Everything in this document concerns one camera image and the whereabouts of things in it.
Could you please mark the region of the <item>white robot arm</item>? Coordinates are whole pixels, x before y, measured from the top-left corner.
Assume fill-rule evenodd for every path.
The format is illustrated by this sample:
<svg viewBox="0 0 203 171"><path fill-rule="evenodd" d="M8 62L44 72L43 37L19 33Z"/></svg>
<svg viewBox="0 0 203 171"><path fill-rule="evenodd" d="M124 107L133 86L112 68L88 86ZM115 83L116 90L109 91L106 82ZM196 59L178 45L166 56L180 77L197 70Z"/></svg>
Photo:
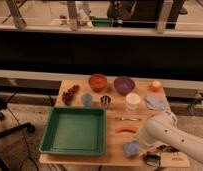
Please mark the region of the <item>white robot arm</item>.
<svg viewBox="0 0 203 171"><path fill-rule="evenodd" d="M149 117L137 133L137 138L142 148L153 147L161 141L203 164L203 139L180 130L173 112Z"/></svg>

